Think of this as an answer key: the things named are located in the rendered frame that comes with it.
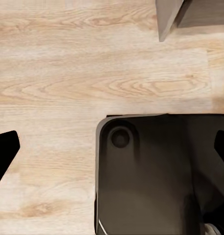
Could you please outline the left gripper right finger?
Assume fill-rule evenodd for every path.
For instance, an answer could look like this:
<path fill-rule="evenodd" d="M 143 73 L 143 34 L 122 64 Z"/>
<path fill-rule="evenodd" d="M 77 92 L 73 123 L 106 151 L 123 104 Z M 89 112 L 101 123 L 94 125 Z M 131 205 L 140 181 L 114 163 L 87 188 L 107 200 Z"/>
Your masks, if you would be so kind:
<path fill-rule="evenodd" d="M 224 162 L 224 131 L 219 130 L 215 137 L 214 148 Z"/>

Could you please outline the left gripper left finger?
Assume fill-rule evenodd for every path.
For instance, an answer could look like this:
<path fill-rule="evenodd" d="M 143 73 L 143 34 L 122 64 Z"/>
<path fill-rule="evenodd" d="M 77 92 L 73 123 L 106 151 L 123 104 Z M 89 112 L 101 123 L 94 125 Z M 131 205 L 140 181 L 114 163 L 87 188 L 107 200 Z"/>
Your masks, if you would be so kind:
<path fill-rule="evenodd" d="M 0 134 L 0 180 L 19 149 L 19 137 L 15 130 Z"/>

